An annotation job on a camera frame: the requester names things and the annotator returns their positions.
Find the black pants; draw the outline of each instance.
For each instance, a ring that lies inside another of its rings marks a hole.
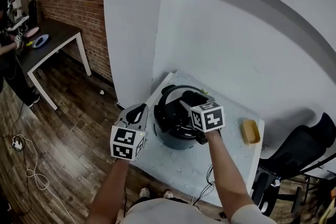
[[[8,68],[0,70],[0,79],[2,77],[13,89],[16,95],[26,104],[31,105],[35,99],[35,94],[28,87],[25,75],[23,75],[21,66],[18,62],[13,62]]]
[[[134,204],[131,205],[131,207],[137,205],[138,203],[140,202],[143,202],[143,201],[149,201],[149,200],[152,200],[151,198],[148,198],[148,197],[141,197],[139,200],[135,201]],[[181,199],[177,199],[177,198],[170,198],[168,200],[171,200],[171,201],[177,201],[177,202],[181,202],[183,204],[188,204],[186,201],[184,200],[181,200]]]

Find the foot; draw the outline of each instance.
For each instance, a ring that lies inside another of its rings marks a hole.
[[[146,197],[151,198],[151,193],[148,188],[142,188],[139,193],[139,198]]]
[[[31,105],[29,105],[29,107],[31,108],[34,104],[36,104],[38,101],[40,100],[40,95],[36,94],[35,98],[33,100],[33,102],[31,103]]]
[[[174,198],[173,192],[170,189],[167,189],[163,194],[163,198],[165,199]]]

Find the floorboard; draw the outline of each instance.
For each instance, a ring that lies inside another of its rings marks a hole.
[[[54,111],[43,99],[32,109],[24,106],[13,133],[24,134],[32,140],[38,153],[37,172],[49,178],[50,190],[63,201],[75,221],[84,223],[92,200],[113,165],[109,138],[111,127],[120,113],[116,93],[114,88],[94,76],[86,76],[80,66],[62,55],[52,56],[35,71],[35,75],[58,110]],[[12,205],[13,221],[71,223],[58,200],[48,191],[39,190],[33,178],[26,178],[25,159],[27,167],[32,168],[35,164],[32,147],[26,146],[25,156],[11,147],[11,128],[22,106],[18,97],[13,96],[13,91],[5,83],[0,94],[0,135],[4,137],[0,143],[0,186]],[[126,180],[127,209],[145,186],[154,196],[162,195],[169,188],[131,167]],[[297,184],[289,182],[283,186],[281,191],[292,193]],[[178,191],[174,190],[174,195],[191,201],[190,196]],[[221,208],[202,201],[198,206],[205,215],[220,218]],[[277,203],[272,218],[278,223],[290,223],[293,218],[290,208],[290,202]],[[303,214],[305,223],[314,223],[309,219],[310,214],[304,211]],[[123,204],[118,221],[122,217]]]

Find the brick wall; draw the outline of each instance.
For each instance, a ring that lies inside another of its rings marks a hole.
[[[28,14],[28,3],[21,0]],[[84,48],[93,71],[112,82],[108,56],[103,0],[37,0],[43,16],[77,26],[81,29]],[[73,41],[64,52],[81,61],[77,44]]]

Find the white t-shirt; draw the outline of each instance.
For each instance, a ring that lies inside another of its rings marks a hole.
[[[121,224],[218,224],[203,215],[196,207],[168,199],[143,201],[133,206]],[[246,205],[238,209],[231,224],[276,224],[264,216],[255,205]]]

